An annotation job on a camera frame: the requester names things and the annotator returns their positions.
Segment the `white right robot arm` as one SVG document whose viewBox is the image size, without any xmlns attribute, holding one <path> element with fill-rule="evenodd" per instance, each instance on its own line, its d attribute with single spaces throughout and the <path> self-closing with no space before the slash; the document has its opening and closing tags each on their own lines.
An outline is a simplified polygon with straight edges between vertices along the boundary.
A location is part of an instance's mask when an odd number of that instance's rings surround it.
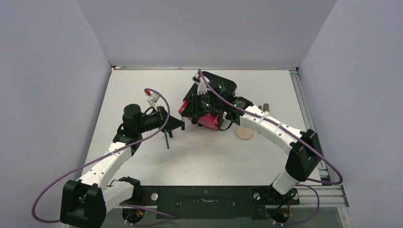
<svg viewBox="0 0 403 228">
<path fill-rule="evenodd" d="M 281 203 L 288 193 L 308 180 L 322 161 L 323 153 L 315 131 L 293 128 L 259 109 L 248 99 L 236 96 L 237 85 L 220 76 L 194 76 L 193 85 L 183 99 L 179 114 L 192 124 L 220 131 L 225 120 L 260 134 L 279 147 L 287 162 L 272 182 L 269 199 Z"/>
</svg>

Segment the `long black eyeliner pencil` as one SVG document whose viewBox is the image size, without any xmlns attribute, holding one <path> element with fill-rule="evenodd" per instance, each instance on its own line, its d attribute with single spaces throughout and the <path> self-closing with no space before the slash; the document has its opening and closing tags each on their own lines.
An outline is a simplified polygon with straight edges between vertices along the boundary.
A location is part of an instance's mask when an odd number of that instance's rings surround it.
<svg viewBox="0 0 403 228">
<path fill-rule="evenodd" d="M 164 132 L 164 138 L 165 138 L 165 143 L 166 143 L 167 149 L 170 149 L 170 146 L 169 146 L 169 139 L 168 139 L 168 133 L 167 133 L 167 132 Z"/>
</svg>

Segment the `pink drawer with black knob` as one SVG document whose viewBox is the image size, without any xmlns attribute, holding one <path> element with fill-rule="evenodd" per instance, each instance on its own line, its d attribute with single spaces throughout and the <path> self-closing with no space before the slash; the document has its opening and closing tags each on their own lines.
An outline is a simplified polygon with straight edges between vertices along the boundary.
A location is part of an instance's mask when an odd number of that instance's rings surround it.
<svg viewBox="0 0 403 228">
<path fill-rule="evenodd" d="M 188 107 L 190 107 L 189 101 L 185 100 L 178 110 L 181 117 L 191 120 L 192 124 L 196 124 L 200 127 L 204 126 L 215 131 L 219 130 L 219 118 L 217 115 L 206 114 L 203 117 L 196 117 L 195 120 L 193 120 L 190 114 L 185 114 L 185 109 Z"/>
</svg>

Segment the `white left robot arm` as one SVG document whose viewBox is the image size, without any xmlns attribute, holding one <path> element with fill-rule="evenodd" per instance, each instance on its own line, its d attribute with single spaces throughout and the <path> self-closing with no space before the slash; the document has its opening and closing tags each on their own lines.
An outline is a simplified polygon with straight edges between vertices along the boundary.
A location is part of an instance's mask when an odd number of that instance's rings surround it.
<svg viewBox="0 0 403 228">
<path fill-rule="evenodd" d="M 113 176 L 138 150 L 142 134 L 154 129 L 172 137 L 172 131 L 184 128 L 185 122 L 172 117 L 163 106 L 145 114 L 137 104 L 124 108 L 123 122 L 113 138 L 105 158 L 78 180 L 69 180 L 63 187 L 60 221 L 78 228 L 99 228 L 107 213 L 121 202 L 136 204 L 141 200 L 140 182 L 130 177 L 121 178 L 107 187 Z"/>
</svg>

